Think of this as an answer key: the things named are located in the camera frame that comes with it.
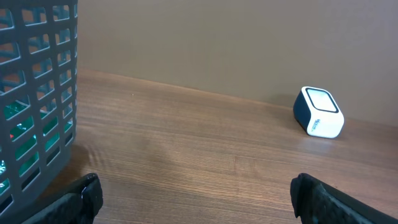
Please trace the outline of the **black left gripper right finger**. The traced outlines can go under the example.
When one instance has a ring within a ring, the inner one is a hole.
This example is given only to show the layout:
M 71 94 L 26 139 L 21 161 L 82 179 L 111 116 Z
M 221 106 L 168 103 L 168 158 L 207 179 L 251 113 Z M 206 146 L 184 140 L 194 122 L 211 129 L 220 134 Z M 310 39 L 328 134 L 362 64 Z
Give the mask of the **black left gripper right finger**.
M 290 183 L 295 217 L 316 224 L 397 224 L 397 219 L 356 200 L 344 192 L 301 173 Z

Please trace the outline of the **green 3M gloves packet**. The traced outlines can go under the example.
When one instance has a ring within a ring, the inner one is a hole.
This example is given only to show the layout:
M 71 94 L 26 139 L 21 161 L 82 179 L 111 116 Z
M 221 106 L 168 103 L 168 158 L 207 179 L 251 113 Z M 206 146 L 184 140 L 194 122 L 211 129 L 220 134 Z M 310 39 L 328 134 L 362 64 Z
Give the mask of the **green 3M gloves packet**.
M 4 115 L 6 118 L 11 118 L 14 115 L 17 115 L 24 109 L 28 107 L 28 104 L 25 104 L 20 101 L 15 101 L 10 105 L 7 105 L 4 109 Z M 40 111 L 40 117 L 44 118 L 50 113 L 50 110 L 55 109 L 55 103 L 51 103 L 49 106 L 44 106 L 44 110 Z M 63 116 L 68 115 L 73 111 L 72 104 L 69 104 L 63 110 Z M 24 134 L 27 130 L 33 127 L 33 119 L 28 118 L 25 121 L 16 125 L 16 127 L 10 130 L 10 139 L 15 140 L 22 134 Z M 51 120 L 51 122 L 47 123 L 43 129 L 43 136 L 46 136 L 50 130 L 52 130 L 58 124 L 57 118 Z M 64 130 L 68 131 L 73 126 L 73 119 L 71 118 L 67 121 L 66 125 L 64 126 Z M 60 139 L 59 133 L 54 134 L 46 143 L 45 143 L 45 151 L 48 151 L 58 140 Z M 36 135 L 33 135 L 28 141 L 22 144 L 16 150 L 16 159 L 20 159 L 26 152 L 28 152 L 33 146 L 37 143 Z M 54 157 L 60 152 L 60 149 L 57 148 L 51 155 L 47 158 L 47 163 L 49 164 Z M 39 155 L 36 152 L 31 158 L 29 158 L 25 163 L 23 163 L 19 169 L 19 175 L 24 174 L 30 167 L 39 159 Z M 9 180 L 6 179 L 1 182 L 1 194 L 9 187 Z

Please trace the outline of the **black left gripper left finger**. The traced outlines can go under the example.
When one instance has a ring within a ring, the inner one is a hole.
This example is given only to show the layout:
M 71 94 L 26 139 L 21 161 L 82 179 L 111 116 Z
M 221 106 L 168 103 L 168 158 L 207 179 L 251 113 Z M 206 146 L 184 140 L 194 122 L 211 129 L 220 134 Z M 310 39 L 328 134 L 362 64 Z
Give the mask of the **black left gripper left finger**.
M 100 179 L 89 173 L 28 206 L 22 212 L 21 223 L 93 223 L 102 206 Z

